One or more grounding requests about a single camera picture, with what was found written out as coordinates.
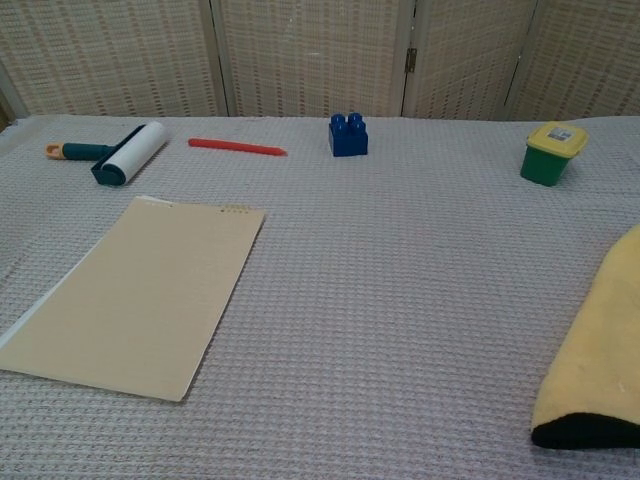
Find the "red marker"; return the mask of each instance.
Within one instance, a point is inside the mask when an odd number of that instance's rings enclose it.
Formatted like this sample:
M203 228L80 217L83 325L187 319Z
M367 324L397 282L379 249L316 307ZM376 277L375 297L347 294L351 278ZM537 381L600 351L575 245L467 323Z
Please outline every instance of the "red marker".
M236 152L261 153L263 155L287 156L287 151L280 147L265 147L263 145L227 142L225 140L207 140L206 138L190 138L189 146L233 150Z

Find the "lint roller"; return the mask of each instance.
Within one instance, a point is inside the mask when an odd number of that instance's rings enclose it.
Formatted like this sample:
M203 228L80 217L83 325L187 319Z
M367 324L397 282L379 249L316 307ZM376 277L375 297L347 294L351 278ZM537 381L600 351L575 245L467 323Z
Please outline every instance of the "lint roller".
M116 146L84 143L51 143L49 158L97 160L91 172L100 185L124 185L168 140L167 129L158 122L140 125Z

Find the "green container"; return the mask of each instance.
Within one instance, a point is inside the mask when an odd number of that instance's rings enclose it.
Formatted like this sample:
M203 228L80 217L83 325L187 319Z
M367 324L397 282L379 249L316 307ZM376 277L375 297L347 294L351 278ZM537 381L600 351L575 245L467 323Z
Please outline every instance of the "green container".
M540 185L552 187L573 157L587 144L589 135L579 127L549 122L527 138L527 153L520 176Z
M558 157L537 148L527 147L520 176L540 185L553 187L569 163L569 158Z

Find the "paper pad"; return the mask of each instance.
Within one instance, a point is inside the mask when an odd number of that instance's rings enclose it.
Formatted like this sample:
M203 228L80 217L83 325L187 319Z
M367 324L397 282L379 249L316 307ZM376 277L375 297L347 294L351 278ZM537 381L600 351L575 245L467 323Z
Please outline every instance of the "paper pad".
M181 400L263 218L136 198L0 337L0 368Z

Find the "yellow towel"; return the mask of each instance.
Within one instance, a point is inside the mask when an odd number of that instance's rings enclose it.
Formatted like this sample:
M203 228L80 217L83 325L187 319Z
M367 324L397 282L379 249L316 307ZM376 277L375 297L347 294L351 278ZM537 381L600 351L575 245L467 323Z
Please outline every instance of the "yellow towel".
M533 443L640 447L640 225L611 248L542 382Z

